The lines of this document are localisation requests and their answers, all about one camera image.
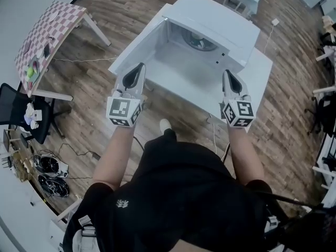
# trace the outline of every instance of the black office chair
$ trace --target black office chair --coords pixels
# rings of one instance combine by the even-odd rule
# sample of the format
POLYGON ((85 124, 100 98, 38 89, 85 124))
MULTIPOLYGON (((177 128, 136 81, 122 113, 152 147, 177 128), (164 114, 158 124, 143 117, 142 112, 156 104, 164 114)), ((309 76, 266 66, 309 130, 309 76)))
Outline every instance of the black office chair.
POLYGON ((32 101, 26 94, 20 93, 6 83, 0 87, 0 125, 17 125, 31 133, 31 136, 24 137, 21 134, 21 140, 28 147, 28 140, 36 139, 43 144, 49 131, 50 124, 55 128, 58 135, 63 139, 65 136, 59 131, 55 117, 63 113, 70 113, 70 110, 54 113, 55 99, 49 105, 44 97, 36 96, 32 101), (35 110, 42 110, 42 120, 39 121, 39 127, 31 129, 26 123, 24 115, 26 113, 27 104, 33 103, 35 110))
POLYGON ((307 134, 312 133, 316 126, 318 128, 315 130, 315 133, 319 133, 323 126, 323 131, 332 137, 334 135, 336 120, 336 93, 324 96, 319 102, 317 102, 316 97, 312 97, 311 100, 315 102, 315 111, 310 109, 304 110, 305 113, 310 112, 314 115, 313 126, 307 134))

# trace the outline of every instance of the pink checkered tablecloth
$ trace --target pink checkered tablecloth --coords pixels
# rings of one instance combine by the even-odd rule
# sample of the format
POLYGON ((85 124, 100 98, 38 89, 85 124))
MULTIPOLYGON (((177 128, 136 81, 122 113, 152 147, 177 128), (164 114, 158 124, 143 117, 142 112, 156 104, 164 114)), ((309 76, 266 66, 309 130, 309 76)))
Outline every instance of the pink checkered tablecloth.
MULTIPOLYGON (((25 67, 29 64, 31 59, 36 55, 37 51, 44 48, 49 43, 50 54, 53 56, 61 42, 68 35, 68 32, 73 29, 75 23, 86 12, 86 8, 53 1, 51 6, 42 14, 38 22, 33 26, 27 38, 22 44, 18 55, 15 58, 15 66, 19 73, 20 80, 27 94, 31 96, 33 86, 28 85, 25 80, 25 67), (49 22, 49 17, 55 12, 59 11, 57 17, 52 22, 49 22), (24 54, 25 46, 31 40, 29 51, 24 54)), ((38 59, 39 71, 42 72, 48 66, 47 59, 42 55, 38 59)))

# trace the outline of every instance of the white appliance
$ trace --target white appliance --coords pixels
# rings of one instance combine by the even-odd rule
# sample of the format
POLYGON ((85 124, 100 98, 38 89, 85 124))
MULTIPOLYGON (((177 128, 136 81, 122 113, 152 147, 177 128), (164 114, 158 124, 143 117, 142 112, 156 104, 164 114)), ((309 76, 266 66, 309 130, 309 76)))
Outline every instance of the white appliance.
POLYGON ((161 64, 167 74, 179 71, 185 77, 200 70, 238 73, 246 66, 260 32, 253 23, 212 0, 177 0, 163 17, 114 68, 115 74, 139 62, 145 63, 146 74, 163 69, 161 64), (190 32, 196 40, 194 46, 185 40, 190 32), (205 42, 215 48, 198 50, 196 38, 200 47, 205 42))

